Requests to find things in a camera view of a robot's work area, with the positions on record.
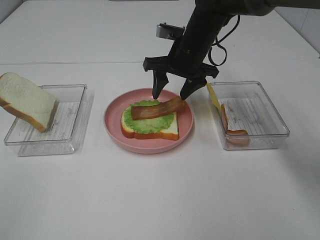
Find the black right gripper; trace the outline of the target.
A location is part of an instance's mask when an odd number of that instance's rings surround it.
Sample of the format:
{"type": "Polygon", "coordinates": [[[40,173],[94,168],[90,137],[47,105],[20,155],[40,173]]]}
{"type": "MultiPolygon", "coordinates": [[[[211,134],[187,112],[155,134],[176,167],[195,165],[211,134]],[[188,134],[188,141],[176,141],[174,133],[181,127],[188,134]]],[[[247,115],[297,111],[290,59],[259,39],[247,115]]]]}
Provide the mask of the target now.
{"type": "Polygon", "coordinates": [[[144,70],[153,70],[153,99],[158,99],[169,83],[167,73],[187,78],[179,94],[182,100],[207,84],[204,76],[218,75],[217,67],[203,63],[219,33],[219,11],[214,8],[215,3],[197,0],[183,35],[174,40],[169,54],[144,59],[144,70]]]}

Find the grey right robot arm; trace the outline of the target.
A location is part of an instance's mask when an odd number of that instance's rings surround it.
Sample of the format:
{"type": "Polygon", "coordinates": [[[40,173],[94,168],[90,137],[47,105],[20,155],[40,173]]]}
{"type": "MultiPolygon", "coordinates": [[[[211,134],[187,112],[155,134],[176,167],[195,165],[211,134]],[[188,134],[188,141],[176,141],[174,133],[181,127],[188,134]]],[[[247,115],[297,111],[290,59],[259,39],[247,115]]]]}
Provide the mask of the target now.
{"type": "Polygon", "coordinates": [[[166,56],[144,59],[145,71],[153,71],[152,96],[157,99],[169,82],[167,74],[185,78],[180,91],[182,100],[207,84],[206,77],[216,78],[216,64],[203,62],[220,30],[234,16],[264,16],[274,8],[265,0],[197,0],[186,27],[166,23],[157,26],[159,38],[173,40],[166,56]]]}

